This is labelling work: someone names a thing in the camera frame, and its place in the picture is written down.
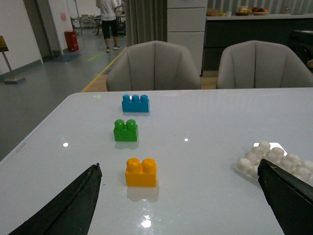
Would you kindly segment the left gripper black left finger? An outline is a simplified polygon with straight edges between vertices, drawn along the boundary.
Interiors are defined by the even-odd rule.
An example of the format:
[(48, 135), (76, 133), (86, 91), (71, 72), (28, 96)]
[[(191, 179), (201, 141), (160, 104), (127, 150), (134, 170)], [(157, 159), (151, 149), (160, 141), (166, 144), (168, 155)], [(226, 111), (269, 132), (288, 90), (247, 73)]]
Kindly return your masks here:
[(12, 235), (86, 235), (97, 204), (102, 172), (93, 164)]

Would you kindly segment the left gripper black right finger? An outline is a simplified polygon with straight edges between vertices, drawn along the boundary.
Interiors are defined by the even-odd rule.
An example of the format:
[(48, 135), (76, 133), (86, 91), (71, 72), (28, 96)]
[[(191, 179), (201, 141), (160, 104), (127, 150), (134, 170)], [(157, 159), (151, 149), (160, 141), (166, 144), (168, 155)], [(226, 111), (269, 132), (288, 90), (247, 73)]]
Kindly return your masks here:
[(262, 159), (258, 182), (283, 233), (313, 233), (313, 187), (277, 165)]

